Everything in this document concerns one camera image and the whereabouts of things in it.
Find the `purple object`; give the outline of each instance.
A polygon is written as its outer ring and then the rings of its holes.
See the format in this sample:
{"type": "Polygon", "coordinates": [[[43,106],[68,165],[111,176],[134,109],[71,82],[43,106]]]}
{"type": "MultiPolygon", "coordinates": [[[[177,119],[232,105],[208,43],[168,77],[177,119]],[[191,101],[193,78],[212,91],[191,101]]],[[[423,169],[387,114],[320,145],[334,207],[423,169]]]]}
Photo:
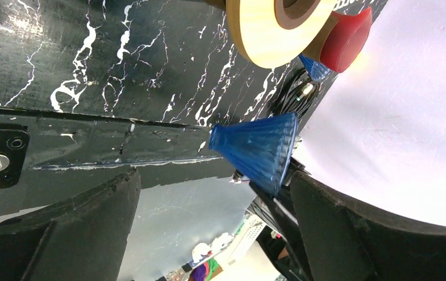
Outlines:
{"type": "Polygon", "coordinates": [[[190,276],[192,276],[194,281],[204,281],[204,278],[206,277],[206,267],[204,265],[196,267],[194,270],[192,270],[190,276]]]}

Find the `grey floor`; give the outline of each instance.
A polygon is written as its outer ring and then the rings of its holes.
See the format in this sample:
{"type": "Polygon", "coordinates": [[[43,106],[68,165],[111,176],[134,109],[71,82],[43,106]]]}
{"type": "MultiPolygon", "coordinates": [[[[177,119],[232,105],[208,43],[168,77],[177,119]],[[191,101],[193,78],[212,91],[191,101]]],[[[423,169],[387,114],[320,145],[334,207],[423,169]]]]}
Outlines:
{"type": "Polygon", "coordinates": [[[118,281],[156,280],[191,261],[198,243],[236,230],[255,196],[216,178],[142,190],[118,281]]]}

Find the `screw hole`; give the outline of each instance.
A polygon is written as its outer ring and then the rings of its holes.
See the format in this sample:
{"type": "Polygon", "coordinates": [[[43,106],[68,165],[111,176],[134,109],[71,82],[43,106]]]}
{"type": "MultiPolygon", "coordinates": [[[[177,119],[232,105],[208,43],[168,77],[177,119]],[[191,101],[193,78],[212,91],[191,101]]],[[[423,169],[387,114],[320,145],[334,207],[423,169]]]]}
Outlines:
{"type": "Polygon", "coordinates": [[[11,149],[21,149],[25,146],[25,143],[20,138],[12,138],[7,141],[7,145],[11,149]]]}

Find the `blue plastic cone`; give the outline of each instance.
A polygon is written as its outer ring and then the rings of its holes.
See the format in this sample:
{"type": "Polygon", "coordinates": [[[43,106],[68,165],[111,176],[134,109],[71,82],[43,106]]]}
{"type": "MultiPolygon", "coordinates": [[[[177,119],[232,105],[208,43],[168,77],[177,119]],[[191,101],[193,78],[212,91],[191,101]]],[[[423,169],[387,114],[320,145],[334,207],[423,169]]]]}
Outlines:
{"type": "Polygon", "coordinates": [[[306,68],[309,73],[309,77],[313,79],[313,81],[320,81],[325,78],[328,73],[330,73],[330,68],[326,67],[324,64],[304,57],[302,54],[299,55],[302,64],[306,68]]]}
{"type": "Polygon", "coordinates": [[[297,133],[295,112],[231,126],[216,125],[209,149],[223,155],[264,192],[276,197],[297,133]]]}

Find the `white surface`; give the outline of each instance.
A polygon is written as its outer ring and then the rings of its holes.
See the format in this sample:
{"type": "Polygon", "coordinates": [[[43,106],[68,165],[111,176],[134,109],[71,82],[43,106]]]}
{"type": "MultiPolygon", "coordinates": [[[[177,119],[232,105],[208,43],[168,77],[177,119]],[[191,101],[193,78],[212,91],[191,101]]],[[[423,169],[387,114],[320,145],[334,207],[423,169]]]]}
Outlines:
{"type": "Polygon", "coordinates": [[[446,226],[446,1],[389,0],[300,136],[315,179],[446,226]]]}
{"type": "Polygon", "coordinates": [[[275,281],[279,275],[259,244],[254,242],[243,259],[225,268],[211,281],[275,281]]]}
{"type": "Polygon", "coordinates": [[[221,249],[226,247],[230,242],[234,240],[234,237],[230,235],[228,232],[221,234],[220,236],[214,238],[211,242],[211,252],[217,253],[220,252],[221,249]]]}
{"type": "Polygon", "coordinates": [[[209,245],[206,243],[197,244],[192,250],[192,261],[194,261],[194,263],[199,263],[209,252],[211,252],[209,245]]]}
{"type": "Polygon", "coordinates": [[[266,224],[257,215],[251,214],[232,243],[214,259],[223,269],[238,262],[246,255],[265,226],[266,224]]]}

